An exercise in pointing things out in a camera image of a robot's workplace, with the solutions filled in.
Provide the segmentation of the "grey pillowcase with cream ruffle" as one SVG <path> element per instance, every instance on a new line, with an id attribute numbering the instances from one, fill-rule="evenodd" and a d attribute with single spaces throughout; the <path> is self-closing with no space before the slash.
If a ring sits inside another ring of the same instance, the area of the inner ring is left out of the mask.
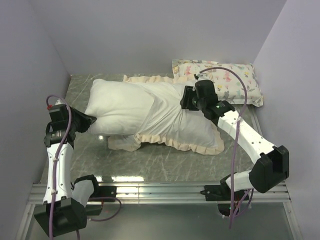
<path id="1" fill-rule="evenodd" d="M 218 155 L 224 151 L 224 141 L 217 127 L 202 112 L 185 110 L 180 105 L 185 87 L 193 87 L 195 79 L 124 75 L 122 81 L 145 88 L 154 97 L 154 102 L 136 133 L 108 138 L 111 150 L 134 152 L 143 143 L 157 143 L 201 155 Z"/>

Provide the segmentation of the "white pillow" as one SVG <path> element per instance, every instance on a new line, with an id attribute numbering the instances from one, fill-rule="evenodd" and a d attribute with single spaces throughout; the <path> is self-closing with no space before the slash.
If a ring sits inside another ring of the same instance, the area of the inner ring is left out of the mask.
<path id="1" fill-rule="evenodd" d="M 133 135 L 145 121 L 155 97 L 135 83 L 96 79 L 85 110 L 96 117 L 88 132 L 96 135 Z"/>

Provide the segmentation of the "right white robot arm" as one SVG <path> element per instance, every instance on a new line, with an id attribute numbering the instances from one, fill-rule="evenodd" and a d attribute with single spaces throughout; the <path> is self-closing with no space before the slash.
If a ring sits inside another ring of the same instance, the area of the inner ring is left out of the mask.
<path id="1" fill-rule="evenodd" d="M 240 190 L 254 189 L 266 193 L 289 177 L 288 149 L 266 140 L 229 102 L 219 100 L 210 80 L 185 86 L 180 105 L 182 109 L 201 111 L 206 119 L 232 137 L 235 146 L 241 146 L 253 163 L 251 170 L 231 172 L 221 182 L 220 194 L 224 199 L 233 199 Z"/>

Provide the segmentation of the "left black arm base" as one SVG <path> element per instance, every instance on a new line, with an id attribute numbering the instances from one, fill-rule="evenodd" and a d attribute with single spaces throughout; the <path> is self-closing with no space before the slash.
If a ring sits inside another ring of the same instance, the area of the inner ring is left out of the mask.
<path id="1" fill-rule="evenodd" d="M 85 207 L 88 217 L 98 216 L 102 213 L 105 203 L 114 203 L 117 195 L 117 187 L 114 185 L 100 185 L 98 192 L 89 197 L 89 201 Z"/>

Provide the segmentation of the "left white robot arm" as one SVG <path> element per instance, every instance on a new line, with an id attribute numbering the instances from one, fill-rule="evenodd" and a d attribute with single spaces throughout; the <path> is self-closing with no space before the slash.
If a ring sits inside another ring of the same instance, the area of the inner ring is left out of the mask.
<path id="1" fill-rule="evenodd" d="M 77 133 L 84 133 L 96 121 L 66 104 L 48 107 L 44 145 L 48 157 L 48 176 L 43 203 L 34 209 L 34 217 L 50 239 L 87 225 L 86 205 L 101 195 L 94 175 L 71 182 L 71 160 Z"/>

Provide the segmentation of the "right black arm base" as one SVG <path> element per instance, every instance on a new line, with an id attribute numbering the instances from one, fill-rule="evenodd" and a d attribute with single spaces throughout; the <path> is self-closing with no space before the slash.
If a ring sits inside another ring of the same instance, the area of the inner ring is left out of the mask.
<path id="1" fill-rule="evenodd" d="M 220 180 L 220 185 L 205 185 L 204 190 L 200 191 L 201 195 L 205 196 L 205 200 L 208 201 L 230 201 L 231 200 L 231 190 L 226 183 L 226 179 L 230 177 L 227 175 L 226 177 Z M 233 204 L 233 212 L 235 212 L 239 201 L 245 195 L 245 190 L 239 190 L 234 192 L 234 204 Z M 229 217 L 231 211 L 231 204 L 221 204 L 217 205 L 218 211 L 221 215 Z"/>

